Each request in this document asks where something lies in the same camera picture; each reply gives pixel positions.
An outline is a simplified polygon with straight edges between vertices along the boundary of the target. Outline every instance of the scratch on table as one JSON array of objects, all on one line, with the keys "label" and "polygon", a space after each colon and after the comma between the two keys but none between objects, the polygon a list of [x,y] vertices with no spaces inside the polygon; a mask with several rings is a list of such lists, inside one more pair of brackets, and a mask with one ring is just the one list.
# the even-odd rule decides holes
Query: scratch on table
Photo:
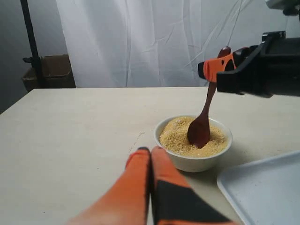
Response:
[{"label": "scratch on table", "polygon": [[139,133],[139,135],[138,135],[138,137],[136,138],[135,142],[134,142],[133,145],[129,148],[129,152],[128,152],[128,153],[131,152],[131,150],[133,149],[133,147],[136,145],[137,141],[139,140],[139,138],[140,138],[143,134],[145,134],[145,132],[140,132],[140,133]]}]

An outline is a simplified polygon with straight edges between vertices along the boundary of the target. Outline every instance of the table surface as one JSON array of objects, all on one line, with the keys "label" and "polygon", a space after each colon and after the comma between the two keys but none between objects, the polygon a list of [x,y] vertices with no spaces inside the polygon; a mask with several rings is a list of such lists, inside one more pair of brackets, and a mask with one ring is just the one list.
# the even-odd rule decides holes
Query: table surface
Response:
[{"label": "table surface", "polygon": [[[128,155],[155,146],[154,127],[197,115],[207,88],[33,90],[0,115],[1,224],[62,224],[116,181]],[[216,185],[232,165],[299,149],[300,101],[216,93],[210,117],[227,125],[233,144],[221,162],[182,174],[195,192],[239,218]]]}]

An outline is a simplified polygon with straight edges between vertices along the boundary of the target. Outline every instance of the white curtain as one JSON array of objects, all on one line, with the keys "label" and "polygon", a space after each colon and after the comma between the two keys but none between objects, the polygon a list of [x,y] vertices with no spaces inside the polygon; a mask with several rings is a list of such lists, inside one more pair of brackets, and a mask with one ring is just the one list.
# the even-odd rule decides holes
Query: white curtain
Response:
[{"label": "white curtain", "polygon": [[56,1],[77,87],[203,86],[197,64],[222,47],[300,36],[298,18],[265,0]]}]

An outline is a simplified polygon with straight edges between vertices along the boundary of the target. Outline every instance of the white ceramic bowl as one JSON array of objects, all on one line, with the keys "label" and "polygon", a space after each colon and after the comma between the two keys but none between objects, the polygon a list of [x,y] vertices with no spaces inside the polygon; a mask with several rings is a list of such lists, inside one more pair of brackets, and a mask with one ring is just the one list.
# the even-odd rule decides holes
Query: white ceramic bowl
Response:
[{"label": "white ceramic bowl", "polygon": [[[197,117],[195,115],[179,115],[179,116],[191,116],[191,117]],[[161,143],[159,142],[159,136],[167,123],[171,121],[172,119],[179,117],[179,116],[174,116],[167,118],[163,121],[161,121],[156,128],[154,129],[154,139],[156,141],[156,144],[160,147],[163,148]],[[173,153],[172,151],[169,151],[166,149],[171,161],[175,165],[175,167],[179,170],[186,171],[186,172],[201,172],[204,170],[208,170],[214,165],[216,165],[221,158],[221,156],[230,148],[232,142],[233,142],[233,135],[228,127],[223,125],[222,123],[213,120],[210,118],[210,123],[213,126],[218,127],[221,129],[221,131],[226,135],[227,138],[227,146],[224,148],[220,153],[209,156],[209,157],[186,157],[186,156],[181,156],[178,154]]]}]

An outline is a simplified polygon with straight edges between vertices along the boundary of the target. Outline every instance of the white tray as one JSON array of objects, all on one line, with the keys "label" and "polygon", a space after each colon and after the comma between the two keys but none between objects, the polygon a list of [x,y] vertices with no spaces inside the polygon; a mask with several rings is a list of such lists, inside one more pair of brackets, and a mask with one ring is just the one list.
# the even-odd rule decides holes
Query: white tray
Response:
[{"label": "white tray", "polygon": [[300,224],[300,151],[231,167],[217,185],[246,225]]}]

